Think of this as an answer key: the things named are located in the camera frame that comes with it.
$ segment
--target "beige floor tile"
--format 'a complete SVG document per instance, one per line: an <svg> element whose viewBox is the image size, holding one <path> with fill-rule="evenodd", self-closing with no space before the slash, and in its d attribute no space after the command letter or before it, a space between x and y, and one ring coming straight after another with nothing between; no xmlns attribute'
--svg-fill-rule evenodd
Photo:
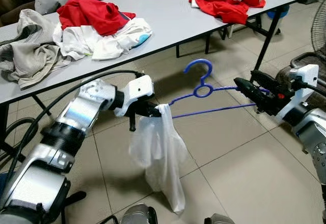
<svg viewBox="0 0 326 224"><path fill-rule="evenodd" d="M289 35L289 33L286 33L285 27L283 27L283 25L280 26L280 29L281 34L274 36L268 46L264 56L265 61L275 59L294 49L307 45L307 43L296 39L292 35ZM234 34L232 36L232 40L255 53L256 55L259 55L265 41L265 37L254 33L251 29L245 29L239 33Z"/></svg>
<svg viewBox="0 0 326 224"><path fill-rule="evenodd" d="M17 112L14 113L10 113L8 114L8 118L7 118L7 128L16 121L17 119ZM10 145L14 145L14 141L15 141L15 130L13 130L12 132L10 132L10 134L7 136L6 138L6 143L10 144Z"/></svg>
<svg viewBox="0 0 326 224"><path fill-rule="evenodd" d="M37 104L34 98L29 97L29 98L24 98L22 100L18 101L18 110L21 110L23 108L27 108L29 106L32 106L34 104Z"/></svg>
<svg viewBox="0 0 326 224"><path fill-rule="evenodd" d="M204 54L203 50L194 48L190 55L193 59L211 61L213 63L212 76L217 81L253 69L258 58L233 39L212 40L209 54Z"/></svg>
<svg viewBox="0 0 326 224"><path fill-rule="evenodd" d="M146 67L147 65L152 65L158 61L162 61L165 59L173 59L175 57L176 57L176 49L175 47L171 47L161 52L157 52L147 57L138 59L133 63L137 68L143 68Z"/></svg>
<svg viewBox="0 0 326 224"><path fill-rule="evenodd" d="M311 155L305 154L302 151L303 144L291 132L291 129L287 124L282 124L270 132L316 179L318 179L316 169L312 163Z"/></svg>
<svg viewBox="0 0 326 224"><path fill-rule="evenodd" d="M210 35L210 51L215 51L216 43L222 41L220 32L216 31ZM204 54L205 53L206 37L198 38L194 41L187 42L180 45L180 56L190 54Z"/></svg>
<svg viewBox="0 0 326 224"><path fill-rule="evenodd" d="M11 114L11 113L17 112L17 109L18 109L18 102L11 103L11 104L9 104L8 113Z"/></svg>
<svg viewBox="0 0 326 224"><path fill-rule="evenodd" d="M270 65L270 63L263 63L259 69L262 72L265 72L269 75L271 75L272 77L275 77L278 73L278 70ZM243 73L240 73L236 76L233 76L231 78L225 79L220 81L220 84L224 87L227 86L235 86L235 83L233 81L234 78L236 77L241 77L244 79L249 80L251 75L250 75L250 70L245 71ZM252 103L252 101L247 98L246 96L244 96L241 92L238 92L236 90L228 90L228 93L231 94L231 96L233 98L235 98L240 104L247 104L247 103ZM256 113L256 106L250 106L250 107L246 107L245 108L258 122L260 122L267 130L271 130L275 127L277 127L280 123L278 121L275 120L274 117L269 116L267 113Z"/></svg>
<svg viewBox="0 0 326 224"><path fill-rule="evenodd" d="M284 67L289 66L293 58L296 58L305 52L313 52L313 48L311 44L295 49L285 55L282 55L276 59L269 61L268 63L270 65L275 66L278 70L281 70Z"/></svg>
<svg viewBox="0 0 326 224"><path fill-rule="evenodd" d="M297 42L305 45L310 44L310 31L317 9L318 5L315 4L312 7L285 16L281 23L281 31L285 35L294 37Z"/></svg>
<svg viewBox="0 0 326 224"><path fill-rule="evenodd" d="M149 75L153 82L163 79L172 79L183 73L183 70L192 61L192 57L167 58L159 62L142 67L142 72Z"/></svg>
<svg viewBox="0 0 326 224"><path fill-rule="evenodd" d="M48 101L50 99L54 100L56 99L59 95L61 95L62 93L64 93L66 90L72 88L73 86L79 84L80 81L74 81L72 83L69 83L69 84L66 84L66 85L63 85L61 87L58 87L58 88L54 88L54 89L51 89L49 91L46 91L46 92L43 92L43 93L40 93L38 94L37 96L39 97L39 99L41 99L42 102L44 101Z"/></svg>
<svg viewBox="0 0 326 224"><path fill-rule="evenodd" d="M153 193L139 201L147 206L152 206L157 214L158 223L166 224L195 224L204 223L204 219L214 213L226 215L220 202L213 194L205 178L196 170L181 179L185 194L185 210L181 215L171 211L171 207L162 193ZM117 213L120 220L128 208Z"/></svg>
<svg viewBox="0 0 326 224"><path fill-rule="evenodd" d="M128 117L116 117L113 111L101 111L93 126L93 132L99 133L113 126L128 121Z"/></svg>
<svg viewBox="0 0 326 224"><path fill-rule="evenodd" d="M123 123L94 135L113 212L137 202L152 192L144 170L129 155L132 132ZM189 155L181 175L197 168Z"/></svg>
<svg viewBox="0 0 326 224"><path fill-rule="evenodd" d="M17 112L11 113L8 115L8 120L7 120L7 126L9 126L11 123L15 122L17 119ZM15 144L15 130L13 130L6 138L5 140L6 143L9 145L13 146ZM8 161L8 158L4 159L0 163L0 173L7 172L9 170L11 161Z"/></svg>
<svg viewBox="0 0 326 224"><path fill-rule="evenodd" d="M301 4L301 3L294 3L290 5L290 9L292 10L291 12L289 12L289 14L297 12L297 11L301 11L304 9L317 9L320 6L320 2L315 2L312 4Z"/></svg>
<svg viewBox="0 0 326 224"><path fill-rule="evenodd" d="M235 223L322 223L320 184L269 133L202 172Z"/></svg>
<svg viewBox="0 0 326 224"><path fill-rule="evenodd" d="M67 175L71 181L68 196L77 191L85 191L87 196L66 208L67 222L97 223L109 216L111 210L93 136L84 140L75 160Z"/></svg>
<svg viewBox="0 0 326 224"><path fill-rule="evenodd" d="M238 103L227 92L221 91L205 99L180 100L171 106L171 111L173 115L179 115L233 105ZM199 166L266 132L243 108L183 117L173 122Z"/></svg>

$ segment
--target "black cable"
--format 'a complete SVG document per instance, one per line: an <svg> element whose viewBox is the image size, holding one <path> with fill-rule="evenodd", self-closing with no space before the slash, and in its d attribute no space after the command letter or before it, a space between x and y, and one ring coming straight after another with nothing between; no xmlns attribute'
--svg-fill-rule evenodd
<svg viewBox="0 0 326 224"><path fill-rule="evenodd" d="M320 95L323 95L324 97L326 97L326 92L319 89L318 87L309 85L307 82L302 82L299 79L294 80L294 82L291 85L291 88L294 89L295 91L297 91L301 88L309 88L309 89L314 90L315 92L319 93Z"/></svg>
<svg viewBox="0 0 326 224"><path fill-rule="evenodd" d="M26 118L22 118L22 119L19 119L15 122L13 122L10 126L7 127L6 129L6 134L5 134L5 139L8 137L8 135L10 134L10 132L12 132L14 129L16 129L18 126L21 126L23 124L26 124L26 123L33 123L34 121L34 118L31 118L31 117L26 117ZM29 143L32 138L36 135L37 131L38 131L39 127L38 127L38 124L37 126L34 127L34 130L32 131L32 134L31 136L28 138L28 142ZM9 154L8 153L3 153L0 155L0 161L2 161L3 159L5 159Z"/></svg>
<svg viewBox="0 0 326 224"><path fill-rule="evenodd" d="M320 95L323 95L324 97L326 97L326 92L324 92L323 90L319 89L318 87L314 87L312 85L306 85L307 88L314 90L315 92L319 93Z"/></svg>
<svg viewBox="0 0 326 224"><path fill-rule="evenodd" d="M63 99L65 96L67 96L69 93L73 92L74 90L80 88L81 86L96 80L98 78L101 78L103 76L106 75L112 75L112 74L117 74L117 73L132 73L135 74L136 77L140 77L143 74L134 70L115 70L115 71L108 71L106 73L103 74L99 74L96 75L94 77L89 78L86 81L81 82L78 85L75 85L74 87L68 89L67 91L65 91L64 93L62 93L58 98L56 98L51 104L49 104L38 116L37 118L35 118L35 120L32 122L32 124L29 126L29 128L27 129L26 133L24 134L24 137L21 140L21 143L19 144L19 147L17 149L16 155L12 160L12 163L10 165L7 177L6 177L6 183L5 186L8 184L9 180L12 178L15 166L17 164L18 161L18 156L21 153L21 150L23 149L23 147L27 144L28 140L31 138L32 132L34 130L34 127L36 127L37 123L41 120L41 118L55 105L57 104L61 99Z"/></svg>
<svg viewBox="0 0 326 224"><path fill-rule="evenodd" d="M109 217L107 217L107 218L105 218L103 221L101 221L100 223L98 223L98 224L106 224L109 220L113 220L113 223L114 224L119 224L119 222L118 222L118 219L116 218L116 216L115 215L110 215Z"/></svg>

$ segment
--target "table leg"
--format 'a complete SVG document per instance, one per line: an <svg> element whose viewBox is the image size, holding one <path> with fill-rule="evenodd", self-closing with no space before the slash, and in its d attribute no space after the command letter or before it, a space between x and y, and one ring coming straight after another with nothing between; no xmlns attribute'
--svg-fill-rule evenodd
<svg viewBox="0 0 326 224"><path fill-rule="evenodd" d="M222 40L225 40L227 32L228 32L228 29L225 27L223 29L223 33L222 33Z"/></svg>
<svg viewBox="0 0 326 224"><path fill-rule="evenodd" d="M16 150L5 142L6 139L6 129L7 129L7 120L8 120L8 110L9 104L0 105L0 150L5 151L7 154L12 157L15 156ZM25 156L22 154L19 155L18 160L23 162Z"/></svg>
<svg viewBox="0 0 326 224"><path fill-rule="evenodd" d="M258 15L258 16L256 17L256 26L257 26L258 28L261 28L261 16L260 16L260 15Z"/></svg>
<svg viewBox="0 0 326 224"><path fill-rule="evenodd" d="M178 44L175 46L175 50L176 50L176 56L177 56L177 58L179 58L180 57L180 49L179 49Z"/></svg>
<svg viewBox="0 0 326 224"><path fill-rule="evenodd" d="M5 142L9 104L0 105L0 149Z"/></svg>
<svg viewBox="0 0 326 224"><path fill-rule="evenodd" d="M211 33L207 34L207 36L206 36L205 54L208 54L208 52L209 52L210 34L211 34Z"/></svg>
<svg viewBox="0 0 326 224"><path fill-rule="evenodd" d="M34 100L38 103L38 105L39 105L43 110L46 109L44 103L42 103L42 101L38 98L38 96L36 96L36 95L32 95L32 98L34 98ZM47 114L48 116L51 116L51 112L50 112L50 111L46 112L46 114Z"/></svg>
<svg viewBox="0 0 326 224"><path fill-rule="evenodd" d="M281 13L282 13L282 7L278 7L276 9L276 13L274 15L273 21L270 24L270 27L269 27L268 34L266 36L264 45L261 48L261 52L259 54L259 57L258 57L256 66L255 66L255 70L258 70L259 69L259 67L261 65L261 62L263 61L263 58L264 58L264 55L265 55L265 53L267 51L268 45L269 45L269 43L271 41L271 38L273 37L273 34L274 34L274 31L275 31L276 25L279 22L279 19L281 17Z"/></svg>

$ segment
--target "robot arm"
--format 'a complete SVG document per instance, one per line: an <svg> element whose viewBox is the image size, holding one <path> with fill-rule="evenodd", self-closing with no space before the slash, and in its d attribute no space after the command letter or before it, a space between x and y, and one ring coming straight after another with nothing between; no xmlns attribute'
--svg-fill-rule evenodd
<svg viewBox="0 0 326 224"><path fill-rule="evenodd" d="M305 101L313 91L301 88L307 84L317 86L318 65L291 70L291 89L261 71L252 71L252 76L270 94L262 93L258 86L242 78L234 81L239 90L256 103L258 111L265 111L277 120L284 120L291 125L292 132L312 157L326 203L326 113L319 108L311 109ZM325 211L323 221L326 223Z"/></svg>
<svg viewBox="0 0 326 224"><path fill-rule="evenodd" d="M56 121L42 131L40 144L26 157L7 184L0 200L0 223L51 223L60 214L70 188L64 176L74 164L83 140L101 110L130 117L135 130L135 114L159 117L152 80L143 75L118 91L101 79L82 86Z"/></svg>

